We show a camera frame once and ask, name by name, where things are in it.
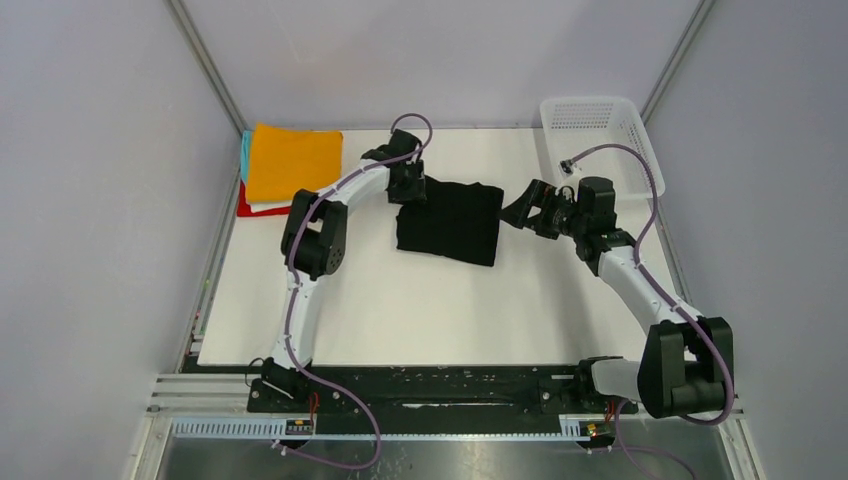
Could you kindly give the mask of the black t shirt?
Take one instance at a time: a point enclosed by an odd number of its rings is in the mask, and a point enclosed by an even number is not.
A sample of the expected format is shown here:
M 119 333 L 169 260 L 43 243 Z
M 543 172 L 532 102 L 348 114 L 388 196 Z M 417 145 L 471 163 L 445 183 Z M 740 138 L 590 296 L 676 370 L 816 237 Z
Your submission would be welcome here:
M 398 212 L 397 248 L 492 267 L 503 199 L 500 187 L 427 177 L 426 200 Z

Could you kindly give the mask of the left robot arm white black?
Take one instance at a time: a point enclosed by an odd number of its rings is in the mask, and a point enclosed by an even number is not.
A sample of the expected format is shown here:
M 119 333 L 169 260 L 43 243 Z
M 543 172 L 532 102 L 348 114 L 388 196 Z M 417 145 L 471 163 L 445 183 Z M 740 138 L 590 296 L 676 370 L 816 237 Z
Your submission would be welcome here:
M 393 128 L 388 142 L 366 151 L 352 172 L 317 192 L 295 194 L 281 239 L 287 286 L 283 318 L 261 370 L 262 383 L 285 410 L 299 410 L 309 401 L 304 370 L 313 358 L 328 277 L 345 257 L 349 213 L 382 193 L 394 204 L 425 200 L 421 154 L 428 142 Z

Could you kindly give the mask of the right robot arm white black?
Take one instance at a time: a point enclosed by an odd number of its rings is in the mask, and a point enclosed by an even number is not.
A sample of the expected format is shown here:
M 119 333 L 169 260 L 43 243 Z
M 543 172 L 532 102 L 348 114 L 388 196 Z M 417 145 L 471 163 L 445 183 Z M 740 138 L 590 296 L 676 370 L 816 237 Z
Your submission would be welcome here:
M 721 317 L 707 318 L 673 298 L 637 257 L 637 240 L 617 225 L 611 180 L 589 176 L 575 190 L 541 180 L 499 214 L 518 229 L 555 240 L 567 236 L 590 271 L 623 301 L 646 333 L 642 357 L 593 357 L 578 364 L 575 402 L 597 412 L 612 398 L 642 404 L 654 418 L 723 421 L 735 398 L 733 334 Z

